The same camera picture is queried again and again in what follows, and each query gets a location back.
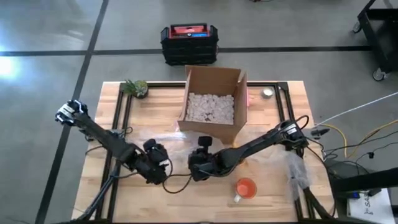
white paper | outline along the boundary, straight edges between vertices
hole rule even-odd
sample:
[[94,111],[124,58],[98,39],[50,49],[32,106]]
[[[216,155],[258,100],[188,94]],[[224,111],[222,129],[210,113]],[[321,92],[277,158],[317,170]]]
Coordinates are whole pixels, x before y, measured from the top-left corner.
[[360,196],[359,199],[348,199],[349,217],[374,223],[395,224],[387,189],[382,189],[372,197],[362,193]]

cart wheel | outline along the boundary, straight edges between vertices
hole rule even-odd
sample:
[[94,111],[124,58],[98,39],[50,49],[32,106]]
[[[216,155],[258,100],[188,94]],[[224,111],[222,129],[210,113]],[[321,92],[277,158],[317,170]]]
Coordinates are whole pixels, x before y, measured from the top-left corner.
[[373,79],[377,82],[383,81],[386,78],[387,74],[385,72],[382,72],[380,68],[373,72]]
[[353,27],[353,32],[355,34],[359,33],[362,30],[361,24],[359,22],[356,22],[354,27]]

blue label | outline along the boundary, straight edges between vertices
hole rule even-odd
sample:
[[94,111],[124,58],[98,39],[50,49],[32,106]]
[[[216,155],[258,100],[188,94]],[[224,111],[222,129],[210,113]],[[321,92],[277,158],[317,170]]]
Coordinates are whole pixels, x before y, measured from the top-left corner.
[[192,37],[207,37],[207,34],[192,34]]

white cable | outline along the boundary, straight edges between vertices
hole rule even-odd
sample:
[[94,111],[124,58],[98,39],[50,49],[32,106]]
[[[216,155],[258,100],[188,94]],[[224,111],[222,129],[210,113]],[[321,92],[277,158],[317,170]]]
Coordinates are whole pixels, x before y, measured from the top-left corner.
[[325,123],[325,122],[327,122],[327,121],[329,121],[329,120],[331,120],[331,119],[333,119],[333,118],[337,118],[338,116],[341,116],[341,115],[346,114],[346,113],[348,113],[348,112],[354,111],[354,110],[356,110],[356,109],[360,109],[360,108],[362,108],[362,107],[364,107],[364,106],[371,105],[372,103],[375,103],[375,102],[384,100],[384,99],[386,99],[386,98],[388,98],[388,97],[390,97],[390,96],[394,96],[394,95],[396,95],[396,94],[398,94],[398,92],[393,93],[393,94],[390,94],[390,95],[388,95],[388,96],[384,96],[384,97],[379,98],[379,99],[377,99],[377,100],[373,100],[372,102],[365,103],[364,105],[357,106],[357,107],[355,107],[355,108],[349,109],[348,111],[344,111],[344,112],[342,112],[342,113],[340,113],[340,114],[338,114],[338,115],[334,115],[334,116],[332,116],[331,118],[328,118],[328,119],[322,121],[321,123],[316,124],[316,125],[314,126],[314,128],[317,127],[317,126],[319,126],[319,125],[321,125],[321,124],[323,124],[323,123]]

yellow cable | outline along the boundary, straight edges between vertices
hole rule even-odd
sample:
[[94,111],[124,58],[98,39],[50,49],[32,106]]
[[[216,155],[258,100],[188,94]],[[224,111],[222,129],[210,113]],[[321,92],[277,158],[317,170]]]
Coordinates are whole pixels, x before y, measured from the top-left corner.
[[[368,138],[370,135],[372,135],[372,134],[375,133],[376,131],[380,131],[380,130],[382,130],[383,128],[386,128],[386,127],[388,127],[388,126],[390,126],[390,125],[392,125],[392,124],[395,124],[395,123],[397,123],[397,122],[398,122],[398,119],[395,120],[395,121],[391,121],[391,122],[388,123],[388,124],[385,124],[385,125],[382,125],[382,126],[376,128],[375,130],[373,130],[373,131],[367,133],[367,135],[365,135],[365,137],[361,140],[361,142],[363,142],[366,138]],[[346,158],[350,158],[351,156],[355,155],[355,152],[358,150],[358,147],[359,147],[359,146],[356,146],[356,147],[354,148],[354,151],[353,151],[350,155],[348,155],[348,156],[346,155]]]
[[336,126],[333,126],[333,125],[331,125],[331,124],[320,124],[320,126],[325,126],[325,127],[328,127],[328,128],[332,128],[332,129],[334,129],[334,130],[336,130],[336,131],[338,131],[339,133],[340,133],[340,135],[341,135],[341,137],[343,137],[343,140],[344,140],[344,155],[347,157],[347,148],[346,148],[346,146],[347,146],[347,139],[346,139],[346,136],[344,135],[344,133],[340,130],[340,129],[338,129]]

